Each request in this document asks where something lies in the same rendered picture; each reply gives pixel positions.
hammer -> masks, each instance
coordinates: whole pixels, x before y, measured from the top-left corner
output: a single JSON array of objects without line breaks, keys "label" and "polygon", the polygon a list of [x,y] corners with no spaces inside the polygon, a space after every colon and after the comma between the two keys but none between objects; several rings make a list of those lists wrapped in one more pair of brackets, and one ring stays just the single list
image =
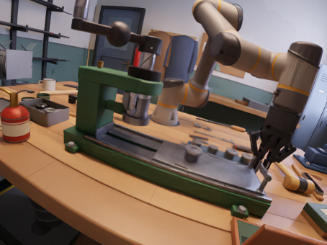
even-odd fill
[{"label": "hammer", "polygon": [[303,179],[296,177],[284,164],[277,163],[280,170],[285,174],[283,185],[286,189],[294,190],[296,192],[301,192],[304,194],[311,194],[315,190],[315,184],[309,179]]}]

wall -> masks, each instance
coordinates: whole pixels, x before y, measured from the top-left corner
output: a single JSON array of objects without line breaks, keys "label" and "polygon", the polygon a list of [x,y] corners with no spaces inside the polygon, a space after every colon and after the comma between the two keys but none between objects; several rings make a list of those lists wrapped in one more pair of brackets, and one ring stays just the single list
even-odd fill
[{"label": "wall", "polygon": [[[142,34],[148,34],[151,29],[164,30],[195,36],[200,42],[204,30],[192,16],[193,3],[191,0],[98,0],[94,19],[99,19],[101,5],[143,7],[146,13]],[[241,5],[244,12],[240,34],[267,50],[287,52],[290,44],[299,40],[327,49],[327,32],[323,31],[327,23],[325,0],[310,3],[304,0],[233,0],[233,3]],[[227,84],[229,80],[235,81],[270,93],[277,85],[275,81],[257,79],[250,74],[239,79],[218,71],[214,73]]]},{"label": "wall", "polygon": [[[74,0],[53,0],[53,4],[64,6],[64,10],[73,14]],[[91,1],[88,20],[93,21],[94,10],[97,0]],[[0,0],[0,20],[10,22],[12,0]],[[19,0],[18,24],[28,25],[36,29],[44,30],[46,7],[29,0]],[[79,66],[86,65],[87,49],[91,34],[71,29],[72,16],[65,13],[53,12],[51,14],[50,31],[61,33],[70,38],[49,38],[48,57],[68,60],[59,62],[58,65],[48,63],[47,76],[57,81],[78,81],[77,73]],[[33,50],[33,57],[42,57],[43,34],[37,32],[17,32],[17,49],[23,50],[21,44],[27,47],[29,43],[37,43]],[[0,43],[9,39],[9,28],[0,25]],[[31,79],[24,81],[38,82],[41,79],[42,61],[33,61]]]}]

metal cabinet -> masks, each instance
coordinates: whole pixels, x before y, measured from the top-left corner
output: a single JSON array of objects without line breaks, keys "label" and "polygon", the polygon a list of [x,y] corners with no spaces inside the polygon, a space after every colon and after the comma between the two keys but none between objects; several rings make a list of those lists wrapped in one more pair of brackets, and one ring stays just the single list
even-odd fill
[{"label": "metal cabinet", "polygon": [[307,106],[300,118],[300,128],[292,144],[302,150],[323,147],[327,143],[327,66],[321,65]]}]

white mug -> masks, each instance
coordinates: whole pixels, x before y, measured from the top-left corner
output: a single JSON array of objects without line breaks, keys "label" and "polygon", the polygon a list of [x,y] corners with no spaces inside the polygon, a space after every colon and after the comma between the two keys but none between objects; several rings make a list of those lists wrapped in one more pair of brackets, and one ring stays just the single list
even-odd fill
[{"label": "white mug", "polygon": [[43,91],[55,91],[55,79],[39,80],[39,87],[43,89]]}]

green metal base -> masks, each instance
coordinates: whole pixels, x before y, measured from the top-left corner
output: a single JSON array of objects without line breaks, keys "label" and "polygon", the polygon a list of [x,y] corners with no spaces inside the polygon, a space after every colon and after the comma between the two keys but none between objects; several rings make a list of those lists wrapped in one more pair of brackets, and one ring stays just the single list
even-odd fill
[{"label": "green metal base", "polygon": [[64,142],[75,142],[80,151],[89,154],[105,163],[118,169],[134,174],[137,177],[146,179],[154,184],[165,188],[176,190],[191,197],[231,208],[232,205],[243,205],[252,215],[264,216],[270,207],[269,203],[252,199],[243,195],[232,193],[217,187],[210,186],[189,179],[169,171],[151,166],[143,161],[130,158],[116,151],[109,150],[84,138],[84,133],[76,127],[64,130]]}]

